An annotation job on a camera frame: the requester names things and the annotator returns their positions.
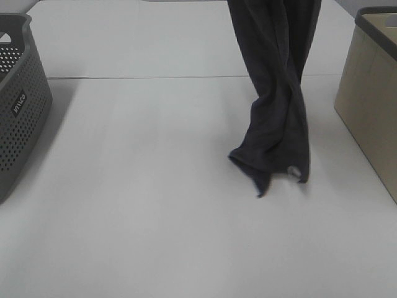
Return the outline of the grey perforated plastic basket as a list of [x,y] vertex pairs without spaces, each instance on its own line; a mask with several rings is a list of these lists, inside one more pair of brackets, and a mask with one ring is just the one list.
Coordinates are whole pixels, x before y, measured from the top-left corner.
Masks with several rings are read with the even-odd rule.
[[2,13],[1,201],[15,188],[53,102],[27,14]]

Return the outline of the dark grey towel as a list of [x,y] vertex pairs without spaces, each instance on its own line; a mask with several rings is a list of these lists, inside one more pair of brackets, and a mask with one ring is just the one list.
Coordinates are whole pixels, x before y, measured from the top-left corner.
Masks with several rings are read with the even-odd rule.
[[275,174],[296,166],[310,173],[310,143],[301,90],[320,1],[229,1],[239,49],[257,93],[250,123],[230,160],[264,196]]

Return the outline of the beige plastic bin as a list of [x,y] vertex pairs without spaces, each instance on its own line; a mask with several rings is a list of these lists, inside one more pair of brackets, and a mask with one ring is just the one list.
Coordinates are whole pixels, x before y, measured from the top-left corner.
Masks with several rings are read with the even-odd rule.
[[396,7],[357,11],[334,108],[396,198]]

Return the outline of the white towel care label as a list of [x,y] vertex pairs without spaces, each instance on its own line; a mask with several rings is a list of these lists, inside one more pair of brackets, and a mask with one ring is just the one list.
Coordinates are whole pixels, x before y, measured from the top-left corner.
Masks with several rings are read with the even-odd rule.
[[289,176],[291,176],[295,179],[300,179],[300,177],[301,177],[301,172],[296,166],[289,166],[287,168],[287,173]]

